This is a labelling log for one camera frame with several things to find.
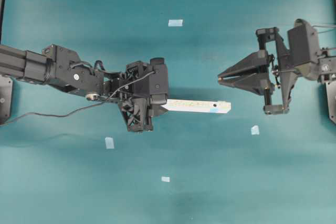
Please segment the black plastic part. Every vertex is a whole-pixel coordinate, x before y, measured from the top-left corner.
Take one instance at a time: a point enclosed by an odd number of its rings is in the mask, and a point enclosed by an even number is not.
[[[81,61],[75,51],[53,44],[45,48],[43,54],[44,60],[49,58],[52,61],[48,85],[62,92],[82,97],[88,93],[103,95],[103,72],[84,65],[70,67],[72,63]]]
[[[123,76],[108,81],[104,85],[105,92],[110,93],[150,72],[154,73],[148,78],[130,84],[119,93],[118,106],[128,131],[152,131],[152,117],[167,112],[160,106],[167,103],[169,94],[168,70],[164,58],[151,59],[150,64],[141,61],[128,64]]]
[[[326,82],[329,119],[336,123],[336,81]]]
[[[305,63],[318,63],[320,55],[319,37],[317,31],[309,24],[302,24],[288,31],[290,48],[290,64],[299,66]]]
[[[308,49],[309,53],[313,51],[315,55],[318,39],[316,35],[309,34],[314,29],[306,21],[301,19],[300,21],[302,27],[295,27],[290,35],[295,41],[299,42],[299,47],[310,46]],[[290,52],[286,48],[277,27],[259,29],[256,31],[256,36],[258,38],[259,51],[250,54],[237,64],[220,73],[218,75],[218,83],[263,95],[265,99],[264,112],[266,114],[287,113],[291,101],[291,90],[301,74],[294,68]],[[275,58],[273,55],[269,55],[266,50],[266,43],[272,41],[276,44],[278,66],[274,66]],[[303,59],[303,57],[307,56],[302,55],[301,57],[301,60],[305,61],[306,58]],[[269,79],[268,68],[270,64],[272,64],[272,74],[276,77],[277,85],[279,87],[281,85],[282,104],[280,105],[272,104],[271,95],[273,94],[275,85]]]
[[[0,78],[0,124],[10,117],[12,106],[13,81],[8,77]]]

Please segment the teal table surface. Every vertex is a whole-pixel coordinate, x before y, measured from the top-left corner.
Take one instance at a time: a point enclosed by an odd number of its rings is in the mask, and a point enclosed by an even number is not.
[[[227,101],[232,110],[169,112],[143,134],[127,132],[114,104],[2,127],[0,223],[336,223],[336,125],[325,88],[301,78],[290,113],[265,116],[262,97],[217,83],[258,50],[256,29],[277,26],[288,45],[297,18],[333,24],[334,10],[334,0],[6,0],[5,45],[57,44],[111,71],[164,57],[170,98]],[[336,46],[336,33],[321,34],[320,45]],[[14,85],[12,117],[90,104]]]

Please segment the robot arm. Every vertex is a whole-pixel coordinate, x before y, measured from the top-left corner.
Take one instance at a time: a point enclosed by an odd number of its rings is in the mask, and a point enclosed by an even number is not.
[[[125,72],[94,67],[75,51],[57,45],[42,54],[0,45],[0,74],[31,84],[50,85],[90,101],[117,103],[128,131],[152,131],[152,117],[166,112],[168,71],[163,58],[127,65]]]
[[[291,90],[299,77],[323,84],[331,81],[336,73],[336,57],[329,56],[328,49],[320,49],[317,30],[305,20],[297,19],[294,28],[288,31],[290,49],[286,48],[277,27],[259,29],[256,35],[259,51],[220,73],[218,83],[264,96],[266,114],[288,113]],[[277,65],[275,56],[266,50],[266,43],[271,41],[276,44]],[[276,84],[269,79],[270,66]],[[280,105],[272,104],[275,87],[281,89]]]

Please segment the tape piece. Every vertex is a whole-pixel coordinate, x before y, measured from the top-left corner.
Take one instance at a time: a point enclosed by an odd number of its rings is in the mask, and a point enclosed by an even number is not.
[[[114,140],[111,137],[105,137],[106,149],[114,149]]]
[[[169,27],[183,26],[183,19],[170,19],[168,21],[168,26]]]
[[[170,178],[169,177],[161,177],[161,181],[162,182],[170,182]]]
[[[259,135],[259,126],[258,125],[254,125],[251,128],[251,135]]]
[[[162,107],[169,111],[226,114],[231,110],[231,103],[168,99],[167,104],[162,105]]]

